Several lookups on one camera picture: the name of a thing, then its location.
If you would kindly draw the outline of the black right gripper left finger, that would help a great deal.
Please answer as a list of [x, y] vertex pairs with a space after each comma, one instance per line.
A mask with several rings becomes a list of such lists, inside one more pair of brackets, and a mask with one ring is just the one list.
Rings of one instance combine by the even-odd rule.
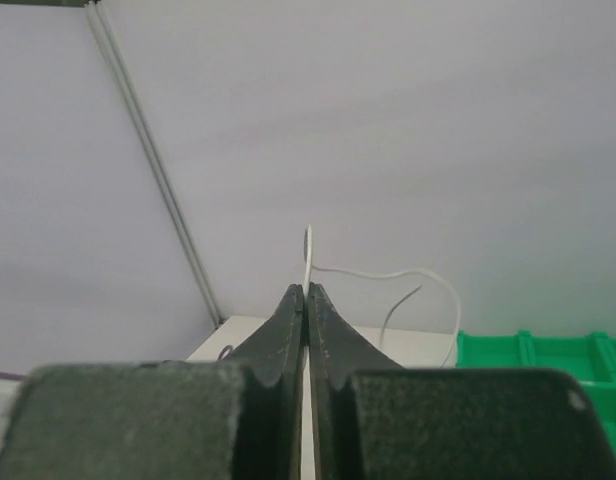
[[0, 479], [297, 479], [304, 295], [213, 362], [55, 364], [0, 425]]

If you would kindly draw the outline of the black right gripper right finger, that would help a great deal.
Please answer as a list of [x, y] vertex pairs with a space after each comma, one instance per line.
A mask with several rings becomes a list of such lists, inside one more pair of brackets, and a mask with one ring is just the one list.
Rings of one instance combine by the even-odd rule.
[[547, 368], [405, 368], [307, 296], [319, 479], [616, 479], [589, 395]]

